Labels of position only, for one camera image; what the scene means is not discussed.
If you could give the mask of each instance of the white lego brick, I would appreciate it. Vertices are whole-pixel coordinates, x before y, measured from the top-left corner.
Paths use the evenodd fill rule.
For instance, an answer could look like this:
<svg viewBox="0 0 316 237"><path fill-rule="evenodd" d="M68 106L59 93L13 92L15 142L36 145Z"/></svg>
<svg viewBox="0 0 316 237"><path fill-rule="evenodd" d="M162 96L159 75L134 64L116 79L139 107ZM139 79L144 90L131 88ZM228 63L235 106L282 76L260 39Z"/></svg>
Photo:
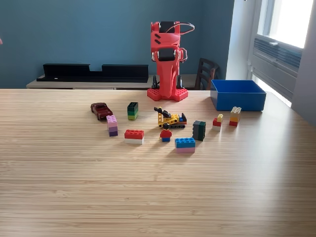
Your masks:
<svg viewBox="0 0 316 237"><path fill-rule="evenodd" d="M143 145L144 141L145 141L145 137L143 137L143 139L127 139L127 138L125 138L125 143L129 143L129 144Z"/></svg>
<svg viewBox="0 0 316 237"><path fill-rule="evenodd" d="M221 127L218 127L218 126L213 126L212 129L215 131L221 131Z"/></svg>

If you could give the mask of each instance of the toy car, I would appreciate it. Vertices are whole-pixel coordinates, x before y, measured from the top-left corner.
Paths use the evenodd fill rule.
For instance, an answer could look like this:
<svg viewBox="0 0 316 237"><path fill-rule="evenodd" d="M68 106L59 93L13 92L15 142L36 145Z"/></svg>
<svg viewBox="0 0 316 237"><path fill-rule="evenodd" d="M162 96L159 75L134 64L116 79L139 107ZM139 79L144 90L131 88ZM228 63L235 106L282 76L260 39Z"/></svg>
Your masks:
<svg viewBox="0 0 316 237"><path fill-rule="evenodd" d="M112 116L112 111L108 108L106 103L94 103L91 105L91 112L93 112L98 120L107 120L107 116Z"/></svg>

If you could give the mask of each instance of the yellow lego vehicle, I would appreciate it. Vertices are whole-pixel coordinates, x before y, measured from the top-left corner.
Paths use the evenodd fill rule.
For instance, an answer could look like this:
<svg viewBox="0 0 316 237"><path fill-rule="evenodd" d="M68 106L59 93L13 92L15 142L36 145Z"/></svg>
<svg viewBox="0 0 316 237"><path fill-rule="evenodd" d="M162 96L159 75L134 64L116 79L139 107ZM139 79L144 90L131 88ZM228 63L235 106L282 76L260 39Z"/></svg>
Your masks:
<svg viewBox="0 0 316 237"><path fill-rule="evenodd" d="M181 117L179 115L169 114L168 111L162 110L161 107L156 108L154 110L158 112L158 126L162 127L165 123L170 125L170 129L175 128L185 128L187 124L187 118L184 113L182 113Z"/></svg>

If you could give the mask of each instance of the green lego brick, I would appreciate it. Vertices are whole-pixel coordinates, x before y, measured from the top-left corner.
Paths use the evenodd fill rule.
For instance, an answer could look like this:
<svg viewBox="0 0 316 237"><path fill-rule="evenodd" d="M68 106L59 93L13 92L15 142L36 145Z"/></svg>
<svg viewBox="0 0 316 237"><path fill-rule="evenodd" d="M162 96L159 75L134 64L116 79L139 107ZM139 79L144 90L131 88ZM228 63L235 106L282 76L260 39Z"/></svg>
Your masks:
<svg viewBox="0 0 316 237"><path fill-rule="evenodd" d="M129 116L135 116L138 113L138 108L135 111L127 111Z"/></svg>
<svg viewBox="0 0 316 237"><path fill-rule="evenodd" d="M137 117L138 117L138 112L134 116L130 116L130 115L127 116L128 120L136 120Z"/></svg>
<svg viewBox="0 0 316 237"><path fill-rule="evenodd" d="M127 107L127 111L131 112L136 111L136 109L138 110L138 102L131 102Z"/></svg>

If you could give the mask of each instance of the purple lego brick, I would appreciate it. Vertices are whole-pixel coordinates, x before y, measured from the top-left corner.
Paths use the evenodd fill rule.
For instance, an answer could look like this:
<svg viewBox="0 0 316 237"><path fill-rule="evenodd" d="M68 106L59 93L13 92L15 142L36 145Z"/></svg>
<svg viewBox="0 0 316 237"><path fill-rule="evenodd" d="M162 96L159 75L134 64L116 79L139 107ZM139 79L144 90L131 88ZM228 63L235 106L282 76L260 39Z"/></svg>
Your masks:
<svg viewBox="0 0 316 237"><path fill-rule="evenodd" d="M196 151L195 147L176 148L177 153L194 153L195 151Z"/></svg>
<svg viewBox="0 0 316 237"><path fill-rule="evenodd" d="M118 127L109 127L109 132L117 132L118 131Z"/></svg>
<svg viewBox="0 0 316 237"><path fill-rule="evenodd" d="M118 126L117 119L115 118L114 115L107 116L107 124L108 124L108 127L117 127Z"/></svg>
<svg viewBox="0 0 316 237"><path fill-rule="evenodd" d="M119 134L118 134L118 132L116 131L116 132L109 132L109 136L110 137L115 137L115 136L118 136Z"/></svg>

